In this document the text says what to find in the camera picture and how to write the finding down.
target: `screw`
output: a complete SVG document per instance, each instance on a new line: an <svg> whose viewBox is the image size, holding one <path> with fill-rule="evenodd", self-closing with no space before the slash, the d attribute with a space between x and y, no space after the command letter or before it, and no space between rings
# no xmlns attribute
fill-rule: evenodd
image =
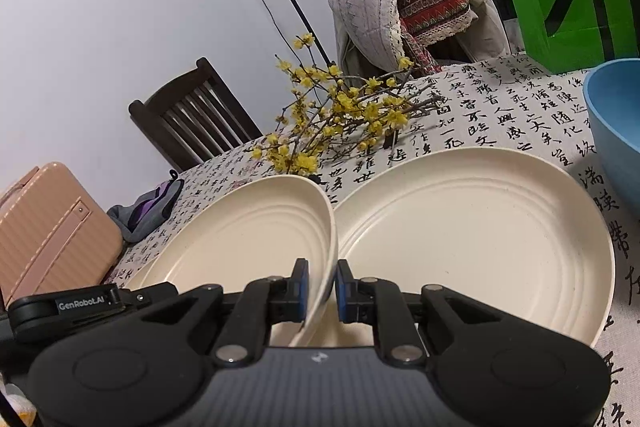
<svg viewBox="0 0 640 427"><path fill-rule="evenodd" d="M405 344L394 347L391 350L391 356L399 362L415 362L422 356L422 350L419 347Z"/></svg>
<svg viewBox="0 0 640 427"><path fill-rule="evenodd" d="M249 353L242 346L238 344L228 344L227 346L220 347L216 351L216 356L224 362L240 362L244 360Z"/></svg>

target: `dark wooden chair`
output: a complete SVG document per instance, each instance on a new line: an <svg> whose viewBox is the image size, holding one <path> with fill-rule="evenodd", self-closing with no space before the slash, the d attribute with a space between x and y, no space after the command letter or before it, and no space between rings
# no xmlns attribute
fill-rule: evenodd
<svg viewBox="0 0 640 427"><path fill-rule="evenodd" d="M206 58L129 114L175 168L186 171L262 136Z"/></svg>

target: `pink suitcase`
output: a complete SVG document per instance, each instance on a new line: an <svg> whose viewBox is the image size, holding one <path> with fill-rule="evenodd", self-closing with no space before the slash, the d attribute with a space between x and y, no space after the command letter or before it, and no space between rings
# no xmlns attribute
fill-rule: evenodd
<svg viewBox="0 0 640 427"><path fill-rule="evenodd" d="M62 163L33 168L0 196L4 302L99 284L122 250L116 224Z"/></svg>

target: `cream plate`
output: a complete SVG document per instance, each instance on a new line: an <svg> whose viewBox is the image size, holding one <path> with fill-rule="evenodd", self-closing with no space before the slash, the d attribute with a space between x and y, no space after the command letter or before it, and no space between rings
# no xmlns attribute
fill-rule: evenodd
<svg viewBox="0 0 640 427"><path fill-rule="evenodd" d="M270 275L290 275L298 257L309 261L306 323L281 324L272 345L300 345L325 306L337 260L331 203L314 182L270 176L236 188L215 201L172 238L127 288L169 281L180 293L218 283L226 293Z"/></svg>
<svg viewBox="0 0 640 427"><path fill-rule="evenodd" d="M613 247L582 188L525 153L464 148L379 174L336 209L339 258L354 277L402 291L445 285L593 346L609 312ZM315 346L372 343L371 328L342 325L335 298Z"/></svg>

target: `table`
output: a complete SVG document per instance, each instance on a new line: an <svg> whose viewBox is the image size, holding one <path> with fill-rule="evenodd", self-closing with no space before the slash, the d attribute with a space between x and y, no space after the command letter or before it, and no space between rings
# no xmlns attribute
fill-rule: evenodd
<svg viewBox="0 0 640 427"><path fill-rule="evenodd" d="M446 101L414 120L392 153L354 153L322 166L321 186L339 203L378 172L411 158L465 146L508 147L549 160L569 172L602 211L616 252L616 285L596 349L611 373L611 393L598 427L640 425L640 222L610 187L593 145L582 83L586 70L551 75L526 55L450 66L419 79ZM124 255L109 280L123 285L211 201L266 174L268 165L238 148L184 172L171 218Z"/></svg>

